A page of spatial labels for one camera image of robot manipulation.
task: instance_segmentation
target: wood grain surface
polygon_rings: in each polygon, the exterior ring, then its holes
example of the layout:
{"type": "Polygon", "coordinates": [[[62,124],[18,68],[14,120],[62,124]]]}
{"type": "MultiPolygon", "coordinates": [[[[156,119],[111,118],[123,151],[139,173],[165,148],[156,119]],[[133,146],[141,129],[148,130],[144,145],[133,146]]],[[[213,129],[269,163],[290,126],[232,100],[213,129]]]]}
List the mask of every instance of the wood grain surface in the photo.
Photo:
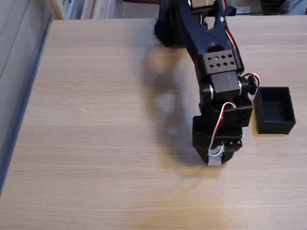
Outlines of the wood grain surface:
{"type": "Polygon", "coordinates": [[[304,16],[229,18],[248,72],[289,86],[297,124],[224,167],[192,147],[198,85],[154,19],[54,21],[0,199],[1,230],[288,230],[307,223],[304,16]]]}

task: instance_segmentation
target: red and white wire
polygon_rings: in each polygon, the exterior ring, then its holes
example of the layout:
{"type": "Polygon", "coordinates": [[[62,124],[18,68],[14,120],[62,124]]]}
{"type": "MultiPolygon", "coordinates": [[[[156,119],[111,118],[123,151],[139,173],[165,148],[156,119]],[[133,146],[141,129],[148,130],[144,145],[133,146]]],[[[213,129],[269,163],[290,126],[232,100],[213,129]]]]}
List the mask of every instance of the red and white wire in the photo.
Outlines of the red and white wire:
{"type": "Polygon", "coordinates": [[[261,83],[259,75],[256,74],[256,73],[246,73],[246,74],[244,74],[242,77],[246,77],[246,76],[248,76],[248,75],[252,75],[254,78],[257,79],[257,82],[258,82],[257,88],[259,88],[260,83],[261,83]]]}
{"type": "Polygon", "coordinates": [[[224,11],[226,12],[226,7],[227,7],[226,0],[222,0],[222,1],[223,1],[223,6],[224,6],[224,11]]]}
{"type": "Polygon", "coordinates": [[[231,33],[229,32],[229,30],[226,27],[225,27],[225,31],[226,31],[227,37],[231,41],[231,44],[233,45],[234,49],[236,49],[236,42],[235,42],[234,38],[232,37],[231,33]]]}
{"type": "Polygon", "coordinates": [[[220,124],[221,124],[221,121],[222,121],[222,119],[223,119],[223,116],[224,116],[225,106],[228,105],[228,104],[230,104],[230,105],[232,105],[234,108],[236,108],[236,104],[234,104],[234,103],[232,103],[232,102],[226,102],[226,103],[224,103],[223,106],[222,106],[222,108],[221,108],[221,112],[220,112],[219,118],[217,119],[215,128],[214,128],[214,130],[213,130],[213,134],[212,134],[212,137],[211,137],[211,142],[210,142],[210,145],[209,145],[209,147],[208,147],[208,155],[210,155],[210,156],[212,156],[212,157],[215,157],[215,156],[220,155],[220,154],[223,152],[223,150],[224,150],[224,144],[223,144],[222,147],[221,147],[221,149],[220,149],[217,153],[215,153],[215,154],[211,154],[211,153],[210,153],[210,150],[211,150],[211,147],[212,147],[212,144],[213,144],[213,141],[214,141],[214,137],[215,137],[215,135],[216,135],[216,133],[217,133],[217,130],[218,130],[218,128],[219,128],[219,126],[220,126],[220,124]]]}

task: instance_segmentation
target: black box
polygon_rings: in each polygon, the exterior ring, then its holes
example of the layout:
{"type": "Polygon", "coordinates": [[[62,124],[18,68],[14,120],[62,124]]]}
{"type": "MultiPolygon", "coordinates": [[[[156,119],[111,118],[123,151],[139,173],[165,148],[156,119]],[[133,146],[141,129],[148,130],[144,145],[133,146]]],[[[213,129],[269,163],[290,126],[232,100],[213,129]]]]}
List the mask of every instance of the black box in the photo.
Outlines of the black box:
{"type": "Polygon", "coordinates": [[[289,87],[259,87],[255,108],[259,134],[289,134],[295,125],[289,87]]]}

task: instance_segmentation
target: black robotic arm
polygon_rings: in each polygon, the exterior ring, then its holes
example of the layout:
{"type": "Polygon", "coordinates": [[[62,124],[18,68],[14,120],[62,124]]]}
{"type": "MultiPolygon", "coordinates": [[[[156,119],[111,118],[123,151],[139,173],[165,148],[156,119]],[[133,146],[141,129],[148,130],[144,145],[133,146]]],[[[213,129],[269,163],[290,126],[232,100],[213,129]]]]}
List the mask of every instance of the black robotic arm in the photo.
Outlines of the black robotic arm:
{"type": "Polygon", "coordinates": [[[154,29],[165,46],[185,47],[194,62],[201,115],[193,118],[193,146],[208,165],[227,162],[242,147],[252,113],[248,94],[260,84],[253,74],[241,76],[244,65],[225,18],[231,11],[225,0],[198,8],[189,0],[160,0],[154,29]],[[208,15],[215,17],[211,29],[208,15]]]}

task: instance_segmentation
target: open box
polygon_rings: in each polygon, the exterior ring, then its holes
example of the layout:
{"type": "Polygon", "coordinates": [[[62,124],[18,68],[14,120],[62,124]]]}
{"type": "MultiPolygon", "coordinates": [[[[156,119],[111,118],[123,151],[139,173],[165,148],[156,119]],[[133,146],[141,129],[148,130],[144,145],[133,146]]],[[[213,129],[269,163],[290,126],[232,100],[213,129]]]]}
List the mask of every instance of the open box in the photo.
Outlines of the open box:
{"type": "Polygon", "coordinates": [[[255,97],[260,134],[289,134],[295,116],[288,87],[260,87],[255,97]]]}

